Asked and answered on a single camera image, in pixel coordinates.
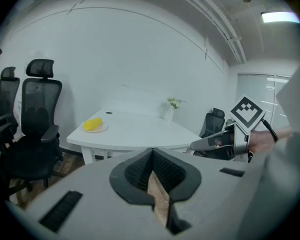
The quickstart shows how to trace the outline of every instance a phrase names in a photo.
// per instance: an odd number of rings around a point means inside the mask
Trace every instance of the chair armrest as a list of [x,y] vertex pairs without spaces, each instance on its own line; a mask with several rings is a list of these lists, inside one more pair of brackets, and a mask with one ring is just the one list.
[[11,126],[12,126],[11,123],[6,123],[6,124],[0,126],[0,136],[2,134],[4,134],[4,133],[10,133],[10,134],[12,134],[12,132],[11,132]]
[[41,137],[41,143],[49,143],[52,142],[52,140],[57,136],[57,133],[59,131],[58,125],[51,125],[48,130],[44,133],[44,135]]
[[10,117],[12,117],[11,114],[4,114],[4,115],[0,116],[0,121],[2,121],[2,120],[4,120],[4,119],[8,119],[8,118],[10,118]]

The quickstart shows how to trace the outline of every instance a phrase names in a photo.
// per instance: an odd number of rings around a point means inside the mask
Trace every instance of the ceiling light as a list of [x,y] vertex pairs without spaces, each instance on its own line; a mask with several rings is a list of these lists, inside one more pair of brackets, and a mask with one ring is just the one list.
[[293,12],[287,11],[273,11],[273,12],[262,12],[262,19],[264,23],[268,22],[295,22],[300,23],[297,15]]

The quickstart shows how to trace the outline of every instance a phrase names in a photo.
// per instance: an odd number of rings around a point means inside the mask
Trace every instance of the window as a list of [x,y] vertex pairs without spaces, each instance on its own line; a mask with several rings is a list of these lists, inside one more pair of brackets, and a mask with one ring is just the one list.
[[[270,74],[239,74],[236,100],[242,95],[247,95],[266,111],[264,119],[274,129],[286,127],[289,125],[288,118],[278,104],[276,95],[289,79],[289,77]],[[256,130],[264,131],[266,127],[260,123]]]

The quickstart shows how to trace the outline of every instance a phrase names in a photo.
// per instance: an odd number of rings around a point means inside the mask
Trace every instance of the ceiling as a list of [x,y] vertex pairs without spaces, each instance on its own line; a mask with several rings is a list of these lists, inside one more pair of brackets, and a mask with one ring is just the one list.
[[247,60],[285,58],[300,60],[300,25],[292,22],[264,23],[266,11],[292,10],[284,0],[213,0],[241,37]]

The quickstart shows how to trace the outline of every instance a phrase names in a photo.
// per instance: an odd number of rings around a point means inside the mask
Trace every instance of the small plant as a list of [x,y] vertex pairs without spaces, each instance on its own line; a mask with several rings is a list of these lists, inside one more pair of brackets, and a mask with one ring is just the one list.
[[175,98],[166,98],[166,99],[175,110],[179,108],[179,106],[182,102],[182,100],[175,99]]

